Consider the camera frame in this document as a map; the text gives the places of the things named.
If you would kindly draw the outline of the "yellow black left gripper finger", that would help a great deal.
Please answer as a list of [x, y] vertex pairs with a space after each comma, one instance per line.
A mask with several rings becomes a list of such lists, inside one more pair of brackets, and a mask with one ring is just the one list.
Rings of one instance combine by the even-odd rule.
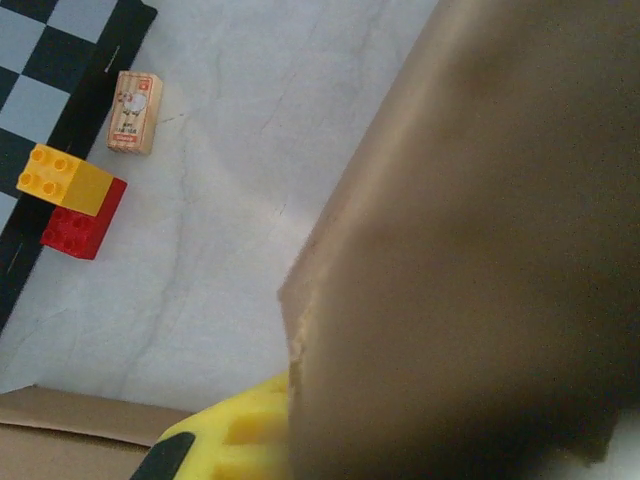
[[288, 373], [169, 427], [132, 474], [138, 480], [285, 480]]

